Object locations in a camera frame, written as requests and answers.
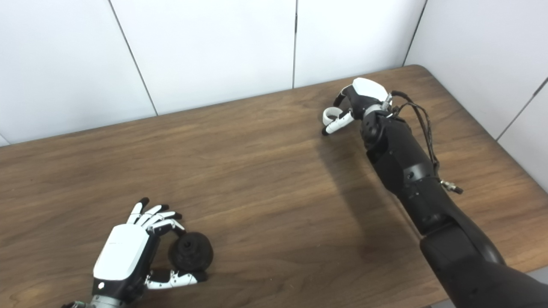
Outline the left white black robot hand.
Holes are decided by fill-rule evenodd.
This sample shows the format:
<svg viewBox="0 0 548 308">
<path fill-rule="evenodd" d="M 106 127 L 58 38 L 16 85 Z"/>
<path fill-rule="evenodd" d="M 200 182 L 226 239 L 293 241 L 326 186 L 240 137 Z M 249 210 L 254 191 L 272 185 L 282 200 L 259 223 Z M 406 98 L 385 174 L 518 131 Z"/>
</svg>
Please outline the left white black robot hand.
<svg viewBox="0 0 548 308">
<path fill-rule="evenodd" d="M 125 308 L 147 290 L 173 289 L 207 281 L 213 263 L 210 240 L 200 232 L 188 232 L 182 215 L 167 204 L 147 209 L 147 197 L 139 200 L 125 223 L 111 230 L 94 265 L 90 308 Z M 172 269 L 153 269 L 161 237 L 173 232 L 168 259 Z"/>
</svg>

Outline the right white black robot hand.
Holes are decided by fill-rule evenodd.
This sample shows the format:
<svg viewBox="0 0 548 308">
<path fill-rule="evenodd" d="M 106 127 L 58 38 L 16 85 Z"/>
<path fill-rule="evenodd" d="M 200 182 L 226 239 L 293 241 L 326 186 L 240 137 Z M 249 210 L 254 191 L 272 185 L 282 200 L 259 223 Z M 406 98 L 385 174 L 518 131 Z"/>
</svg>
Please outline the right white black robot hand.
<svg viewBox="0 0 548 308">
<path fill-rule="evenodd" d="M 353 121 L 362 121 L 366 115 L 376 111 L 389 111 L 392 95 L 378 82 L 358 77 L 340 90 L 333 106 L 322 114 L 322 135 L 333 134 Z"/>
</svg>

